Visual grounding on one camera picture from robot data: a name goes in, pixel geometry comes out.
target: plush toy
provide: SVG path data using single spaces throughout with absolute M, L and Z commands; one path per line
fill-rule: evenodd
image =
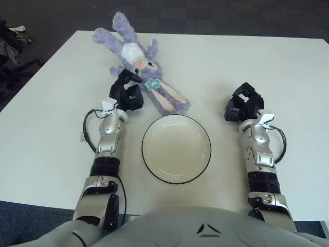
M 188 101 L 162 79 L 162 68 L 155 60 L 158 51 L 157 41 L 153 39 L 145 50 L 129 21 L 120 12 L 114 16 L 112 27 L 123 37 L 123 42 L 104 28 L 96 29 L 92 35 L 95 43 L 102 44 L 112 51 L 124 65 L 111 67 L 111 74 L 117 76 L 124 68 L 136 73 L 143 79 L 142 88 L 147 90 L 162 115 L 186 111 L 189 108 Z

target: dark carpet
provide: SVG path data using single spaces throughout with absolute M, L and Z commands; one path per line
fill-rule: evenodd
M 25 25 L 33 39 L 21 55 L 24 61 L 38 58 L 46 62 L 76 30 L 112 30 L 117 11 L 127 16 L 136 32 L 329 42 L 329 0 L 10 0 L 1 1 L 0 6 L 0 20 L 6 20 L 9 27 Z M 17 85 L 16 91 L 25 83 Z M 13 95 L 0 102 L 0 110 Z M 71 218 L 72 210 L 0 201 L 0 246 L 36 239 Z M 296 225 L 300 232 L 324 237 L 317 221 Z

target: rabbit face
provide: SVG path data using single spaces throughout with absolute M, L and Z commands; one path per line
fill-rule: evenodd
M 133 72 L 146 81 L 149 77 L 162 79 L 162 68 L 159 63 L 141 59 L 134 63 Z

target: robot forearm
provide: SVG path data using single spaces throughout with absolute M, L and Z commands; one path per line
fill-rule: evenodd
M 244 102 L 240 94 L 249 100 Z M 274 114 L 264 110 L 263 98 L 252 86 L 244 83 L 229 101 L 225 119 L 243 121 L 239 131 L 250 189 L 248 203 L 253 208 L 249 215 L 295 233 L 296 227 L 281 194 L 273 153 L 269 148 L 267 131 Z

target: black joint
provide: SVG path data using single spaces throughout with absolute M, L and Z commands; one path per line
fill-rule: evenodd
M 251 217 L 261 220 L 261 221 L 265 221 L 262 213 L 257 209 L 253 209 L 253 210 L 249 211 L 248 216 L 251 216 Z
M 101 219 L 96 217 L 96 216 L 81 216 L 77 220 L 81 220 L 81 221 L 84 221 L 88 224 L 98 226 Z
M 98 157 L 94 159 L 90 170 L 90 176 L 111 176 L 118 177 L 120 160 L 115 157 Z
M 250 192 L 268 192 L 281 194 L 277 175 L 272 172 L 249 172 L 248 182 Z
M 92 187 L 86 189 L 84 195 L 96 194 L 96 193 L 116 193 L 118 191 L 118 185 L 114 181 L 110 181 L 106 187 Z
M 107 202 L 104 231 L 113 232 L 118 228 L 119 222 L 119 197 L 116 194 L 111 194 Z

